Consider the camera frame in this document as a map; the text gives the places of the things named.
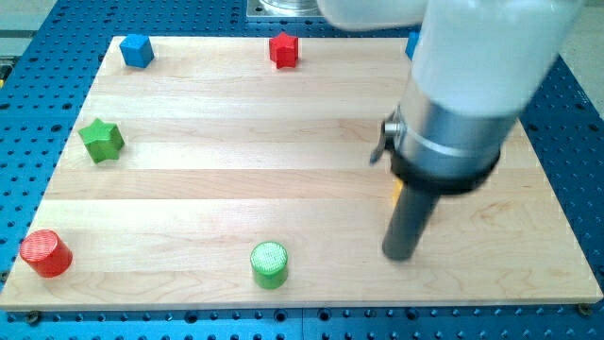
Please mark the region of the blue block behind arm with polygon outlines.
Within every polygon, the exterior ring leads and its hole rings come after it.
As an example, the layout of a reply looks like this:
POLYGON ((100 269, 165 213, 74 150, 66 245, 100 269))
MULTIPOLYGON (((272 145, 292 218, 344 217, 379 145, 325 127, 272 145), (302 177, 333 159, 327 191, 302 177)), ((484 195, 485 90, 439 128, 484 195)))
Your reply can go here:
POLYGON ((419 42, 420 32, 419 31, 411 31, 408 36, 407 45, 405 48, 405 53, 407 57, 412 60, 416 45, 419 42))

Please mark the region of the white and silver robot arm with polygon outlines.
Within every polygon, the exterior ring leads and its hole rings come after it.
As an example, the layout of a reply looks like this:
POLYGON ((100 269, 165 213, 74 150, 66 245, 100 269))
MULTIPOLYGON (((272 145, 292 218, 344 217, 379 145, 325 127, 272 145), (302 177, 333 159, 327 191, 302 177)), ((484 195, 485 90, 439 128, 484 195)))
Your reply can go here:
POLYGON ((411 187, 442 194, 479 186, 516 117, 542 83, 581 2, 322 0, 346 31, 417 24, 410 76, 371 161, 389 151, 411 187))

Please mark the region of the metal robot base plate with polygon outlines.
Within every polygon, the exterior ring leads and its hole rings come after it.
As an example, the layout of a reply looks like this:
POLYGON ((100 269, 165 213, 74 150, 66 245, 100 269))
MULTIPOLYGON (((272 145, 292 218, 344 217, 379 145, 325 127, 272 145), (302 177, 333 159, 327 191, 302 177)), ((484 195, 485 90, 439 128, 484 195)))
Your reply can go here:
POLYGON ((316 0, 247 0, 246 16, 273 17, 321 17, 316 0))

